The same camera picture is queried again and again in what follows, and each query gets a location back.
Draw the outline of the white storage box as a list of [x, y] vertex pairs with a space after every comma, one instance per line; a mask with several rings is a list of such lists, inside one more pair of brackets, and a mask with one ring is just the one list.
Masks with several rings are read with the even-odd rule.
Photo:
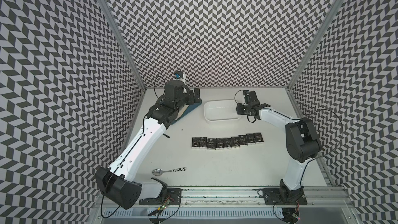
[[208, 101], [204, 105], [204, 117], [209, 123], [238, 121], [241, 115], [236, 113], [237, 103], [234, 100]]

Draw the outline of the black tissue pack eight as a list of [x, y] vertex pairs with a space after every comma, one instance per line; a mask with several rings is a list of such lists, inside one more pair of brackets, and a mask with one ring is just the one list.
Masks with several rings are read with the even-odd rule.
[[255, 136], [255, 142], [256, 143], [263, 143], [264, 142], [262, 133], [260, 133], [260, 132], [254, 133], [254, 136]]

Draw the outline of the black tissue pack seven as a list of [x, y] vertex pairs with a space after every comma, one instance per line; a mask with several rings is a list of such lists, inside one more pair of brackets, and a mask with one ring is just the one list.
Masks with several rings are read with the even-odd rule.
[[248, 145], [248, 141], [247, 141], [247, 136], [246, 135], [239, 135], [239, 145], [240, 146], [247, 146]]

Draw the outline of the black tissue pack six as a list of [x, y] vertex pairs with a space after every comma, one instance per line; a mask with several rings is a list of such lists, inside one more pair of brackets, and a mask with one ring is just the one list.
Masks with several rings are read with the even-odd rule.
[[232, 147], [233, 147], [233, 148], [238, 148], [238, 147], [240, 147], [239, 137], [238, 137], [238, 136], [233, 136], [233, 137], [231, 137], [231, 143], [232, 143]]

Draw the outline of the black tissue pack two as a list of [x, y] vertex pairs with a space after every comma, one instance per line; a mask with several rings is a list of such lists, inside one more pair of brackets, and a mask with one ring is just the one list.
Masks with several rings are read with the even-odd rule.
[[200, 148], [207, 149], [207, 137], [200, 137]]

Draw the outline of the black tissue pack one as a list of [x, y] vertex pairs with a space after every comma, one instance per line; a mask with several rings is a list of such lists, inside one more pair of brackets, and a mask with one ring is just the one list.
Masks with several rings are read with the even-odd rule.
[[192, 148], [200, 148], [200, 138], [192, 138], [192, 143], [191, 143]]

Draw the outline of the black tissue pack five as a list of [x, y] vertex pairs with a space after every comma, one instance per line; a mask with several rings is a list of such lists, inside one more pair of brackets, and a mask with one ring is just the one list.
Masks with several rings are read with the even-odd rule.
[[231, 138], [224, 138], [224, 149], [231, 149], [232, 148], [232, 140]]

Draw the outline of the black tissue pack three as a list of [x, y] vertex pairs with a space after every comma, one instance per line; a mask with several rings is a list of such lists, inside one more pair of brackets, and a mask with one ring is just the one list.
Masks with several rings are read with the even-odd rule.
[[210, 149], [210, 150], [217, 149], [217, 140], [215, 138], [207, 139], [207, 149]]

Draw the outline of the black tissue pack four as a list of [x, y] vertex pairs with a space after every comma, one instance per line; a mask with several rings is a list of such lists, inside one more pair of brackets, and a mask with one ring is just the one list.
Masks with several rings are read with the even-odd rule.
[[216, 139], [216, 148], [217, 149], [224, 149], [224, 139], [217, 138]]

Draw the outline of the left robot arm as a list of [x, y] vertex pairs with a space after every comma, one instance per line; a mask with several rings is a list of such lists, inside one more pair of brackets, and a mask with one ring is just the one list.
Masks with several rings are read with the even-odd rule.
[[165, 134], [186, 105], [200, 103], [200, 89], [190, 89], [182, 79], [167, 82], [164, 93], [149, 108], [143, 124], [125, 150], [107, 168], [94, 175], [101, 194], [124, 209], [143, 199], [163, 201], [167, 184], [159, 179], [136, 180], [138, 169], [156, 141]]

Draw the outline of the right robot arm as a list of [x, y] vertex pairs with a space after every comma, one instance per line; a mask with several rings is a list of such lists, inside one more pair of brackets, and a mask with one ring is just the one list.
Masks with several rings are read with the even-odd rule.
[[269, 104], [261, 104], [255, 91], [243, 90], [243, 103], [237, 103], [236, 113], [254, 117], [284, 131], [286, 149], [290, 156], [288, 168], [279, 185], [279, 202], [290, 204], [304, 196], [303, 179], [308, 164], [317, 158], [321, 142], [313, 122], [293, 118], [278, 112]]

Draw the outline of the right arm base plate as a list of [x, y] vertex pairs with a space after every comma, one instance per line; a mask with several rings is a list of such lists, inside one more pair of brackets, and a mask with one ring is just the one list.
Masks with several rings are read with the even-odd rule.
[[308, 205], [304, 190], [289, 190], [285, 188], [264, 188], [260, 190], [261, 196], [264, 198], [265, 205], [272, 206], [274, 204], [281, 205]]

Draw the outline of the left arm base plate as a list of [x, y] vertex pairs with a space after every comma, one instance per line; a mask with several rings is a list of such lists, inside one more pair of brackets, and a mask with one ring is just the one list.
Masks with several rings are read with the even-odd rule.
[[182, 189], [181, 188], [168, 188], [162, 191], [157, 198], [147, 198], [139, 200], [139, 205], [160, 206], [169, 200], [169, 205], [179, 205], [181, 202]]

